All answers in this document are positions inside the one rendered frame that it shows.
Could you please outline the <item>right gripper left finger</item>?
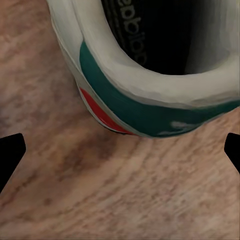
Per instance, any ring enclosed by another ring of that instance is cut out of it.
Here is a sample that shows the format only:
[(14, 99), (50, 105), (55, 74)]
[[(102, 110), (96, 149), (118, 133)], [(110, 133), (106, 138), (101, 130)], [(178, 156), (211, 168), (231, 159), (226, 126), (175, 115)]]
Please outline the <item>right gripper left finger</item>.
[(26, 152), (21, 133), (0, 138), (0, 193)]

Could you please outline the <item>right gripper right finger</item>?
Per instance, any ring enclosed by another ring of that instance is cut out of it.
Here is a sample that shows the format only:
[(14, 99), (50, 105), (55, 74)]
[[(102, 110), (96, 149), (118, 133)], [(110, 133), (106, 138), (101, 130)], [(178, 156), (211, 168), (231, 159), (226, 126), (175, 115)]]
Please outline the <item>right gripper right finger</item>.
[(240, 173), (240, 135), (235, 133), (228, 133), (224, 151)]

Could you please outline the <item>gym shoe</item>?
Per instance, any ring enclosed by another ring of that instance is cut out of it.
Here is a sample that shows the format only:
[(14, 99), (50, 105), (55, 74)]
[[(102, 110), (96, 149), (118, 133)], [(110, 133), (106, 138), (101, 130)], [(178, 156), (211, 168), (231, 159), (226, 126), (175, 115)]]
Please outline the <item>gym shoe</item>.
[(240, 106), (240, 0), (46, 0), (91, 115), (111, 132), (191, 133)]

